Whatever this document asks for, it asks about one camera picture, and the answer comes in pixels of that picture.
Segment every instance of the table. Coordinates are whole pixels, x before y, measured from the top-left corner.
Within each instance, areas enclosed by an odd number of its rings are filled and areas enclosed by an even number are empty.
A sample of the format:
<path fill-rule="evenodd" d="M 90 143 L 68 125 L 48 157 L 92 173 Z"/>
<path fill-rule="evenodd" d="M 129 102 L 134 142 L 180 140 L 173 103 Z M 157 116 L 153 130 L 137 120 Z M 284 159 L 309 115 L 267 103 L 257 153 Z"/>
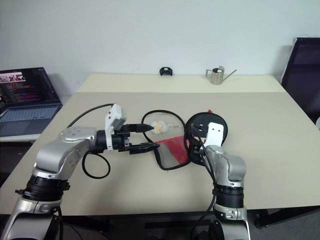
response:
<path fill-rule="evenodd" d="M 201 76 L 93 74 L 58 112 L 0 189 L 0 213 L 10 214 L 30 178 L 41 146 L 58 136 L 79 114 L 105 103 L 126 109 L 127 123 L 139 123 L 154 109 L 166 109 L 187 121 L 211 109 L 228 124 L 223 145 L 247 165 L 244 204 L 248 209 L 320 205 L 320 131 L 272 76 L 231 76 L 212 85 Z M 108 108 L 81 118 L 78 126 L 104 129 Z M 133 144 L 146 142 L 139 133 Z M 62 201 L 64 215 L 123 215 L 204 211 L 212 181 L 204 167 L 159 168 L 152 152 L 103 153 L 111 164 L 107 178 L 88 178 L 78 166 Z M 87 159 L 88 171 L 102 175 L 104 162 Z"/>

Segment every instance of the white wall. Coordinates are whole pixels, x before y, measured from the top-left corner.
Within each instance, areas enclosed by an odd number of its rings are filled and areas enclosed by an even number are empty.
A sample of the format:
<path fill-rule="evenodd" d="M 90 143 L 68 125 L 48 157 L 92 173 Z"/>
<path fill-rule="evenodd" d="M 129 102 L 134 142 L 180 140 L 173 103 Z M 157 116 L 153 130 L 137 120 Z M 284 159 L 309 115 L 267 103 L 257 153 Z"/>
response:
<path fill-rule="evenodd" d="M 319 0 L 0 0 L 0 69 L 43 66 L 60 95 L 93 72 L 279 75 Z"/>

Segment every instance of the black cable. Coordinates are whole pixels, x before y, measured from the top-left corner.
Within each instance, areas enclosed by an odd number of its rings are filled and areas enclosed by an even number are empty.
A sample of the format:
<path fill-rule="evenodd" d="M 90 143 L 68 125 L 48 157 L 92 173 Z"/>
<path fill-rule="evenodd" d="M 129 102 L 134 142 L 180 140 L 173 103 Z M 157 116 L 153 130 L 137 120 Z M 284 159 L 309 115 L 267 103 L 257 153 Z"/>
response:
<path fill-rule="evenodd" d="M 58 207 L 58 215 L 60 217 L 60 231 L 59 231 L 59 240 L 64 240 L 64 222 L 62 220 L 62 212 L 61 212 L 61 207 Z"/>
<path fill-rule="evenodd" d="M 108 106 L 113 106 L 113 103 L 107 103 L 107 104 L 103 104 L 103 105 L 99 105 L 99 106 L 95 106 L 83 113 L 81 113 L 75 120 L 73 120 L 68 126 L 67 128 L 70 128 L 73 124 L 76 123 L 76 121 L 78 121 L 80 118 L 82 118 L 84 115 L 92 112 L 93 110 L 96 110 L 96 109 L 100 109 L 100 108 L 104 108 L 104 107 L 108 107 Z"/>
<path fill-rule="evenodd" d="M 204 152 L 204 154 L 205 154 L 205 156 L 206 156 L 206 159 L 208 160 L 209 167 L 210 167 L 210 171 L 209 171 L 208 166 L 206 165 L 206 160 L 202 158 L 202 162 L 203 162 L 205 168 L 207 169 L 207 171 L 209 172 L 209 174 L 210 174 L 210 176 L 211 176 L 211 178 L 212 178 L 213 185 L 216 185 L 217 182 L 216 182 L 216 178 L 215 178 L 215 174 L 214 174 L 214 168 L 212 167 L 212 164 L 211 164 L 211 161 L 210 161 L 210 158 L 209 158 L 209 154 L 208 154 L 208 152 L 207 152 L 207 149 L 206 149 L 206 147 L 205 147 L 205 145 L 204 145 L 204 142 L 201 140 L 201 137 L 200 137 L 200 135 L 199 135 L 199 133 L 198 133 L 197 130 L 195 131 L 195 133 L 196 133 L 196 135 L 197 135 L 197 137 L 198 137 L 198 139 L 199 139 L 199 142 L 201 143 L 201 146 L 202 146 L 203 152 Z"/>
<path fill-rule="evenodd" d="M 79 238 L 80 238 L 81 240 L 84 240 L 83 237 L 81 236 L 81 234 L 80 234 L 72 225 L 69 225 L 69 227 L 72 228 L 73 231 L 76 232 L 76 234 L 78 234 L 78 236 L 79 236 Z"/>
<path fill-rule="evenodd" d="M 102 231 L 100 232 L 100 234 L 101 234 L 102 236 L 104 236 L 106 239 L 111 240 L 111 238 L 110 238 L 109 236 L 105 235 Z"/>
<path fill-rule="evenodd" d="M 96 156 L 102 158 L 106 162 L 106 164 L 108 165 L 108 172 L 105 175 L 103 175 L 103 176 L 93 176 L 87 171 L 87 169 L 86 169 L 86 157 L 87 157 L 88 154 L 96 155 Z M 87 175 L 88 177 L 90 177 L 92 179 L 104 179 L 105 177 L 107 177 L 110 174 L 111 166 L 110 166 L 110 163 L 108 162 L 108 160 L 104 156 L 102 156 L 102 155 L 100 155 L 98 153 L 95 153 L 95 152 L 87 151 L 84 154 L 83 158 L 82 158 L 82 170 L 85 173 L 85 175 Z"/>
<path fill-rule="evenodd" d="M 198 221 L 196 221 L 196 223 L 193 225 L 191 232 L 190 232 L 190 240 L 193 240 L 193 235 L 194 235 L 194 231 L 196 229 L 196 227 L 198 226 L 198 224 L 208 215 L 208 213 L 210 212 L 210 210 L 213 208 L 214 203 L 215 203 L 215 199 L 216 199 L 216 194 L 213 192 L 213 197 L 211 200 L 211 203 L 208 207 L 208 209 L 205 211 L 205 213 L 198 219 Z"/>

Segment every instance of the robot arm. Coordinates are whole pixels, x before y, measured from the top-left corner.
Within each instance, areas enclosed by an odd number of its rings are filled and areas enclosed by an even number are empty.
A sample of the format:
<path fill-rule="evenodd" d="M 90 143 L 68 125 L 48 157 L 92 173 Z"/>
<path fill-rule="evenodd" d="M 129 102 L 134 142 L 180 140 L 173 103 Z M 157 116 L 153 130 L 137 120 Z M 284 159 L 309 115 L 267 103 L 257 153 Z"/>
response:
<path fill-rule="evenodd" d="M 229 155 L 222 149 L 223 131 L 221 124 L 210 122 L 203 144 L 207 153 L 204 161 L 212 166 L 215 178 L 213 213 L 216 220 L 209 226 L 209 239 L 250 240 L 247 209 L 244 206 L 246 164 L 241 157 Z"/>
<path fill-rule="evenodd" d="M 25 189 L 16 190 L 18 198 L 3 230 L 1 240 L 29 238 L 55 239 L 63 192 L 70 188 L 68 179 L 87 152 L 104 150 L 129 151 L 130 154 L 152 151 L 159 145 L 132 145 L 130 132 L 146 132 L 153 127 L 146 124 L 127 124 L 123 109 L 114 104 L 105 121 L 105 130 L 93 127 L 69 127 L 58 138 L 43 146 L 35 160 L 32 175 Z"/>

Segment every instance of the laptop keyboard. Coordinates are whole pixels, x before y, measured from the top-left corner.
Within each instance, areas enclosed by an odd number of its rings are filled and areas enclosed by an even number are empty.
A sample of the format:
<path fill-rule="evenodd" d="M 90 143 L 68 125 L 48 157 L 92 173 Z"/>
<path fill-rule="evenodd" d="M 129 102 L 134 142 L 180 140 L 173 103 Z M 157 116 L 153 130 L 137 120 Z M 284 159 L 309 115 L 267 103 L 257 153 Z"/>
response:
<path fill-rule="evenodd" d="M 57 109 L 57 106 L 28 109 L 10 109 L 0 119 L 0 123 L 25 120 L 51 119 Z"/>

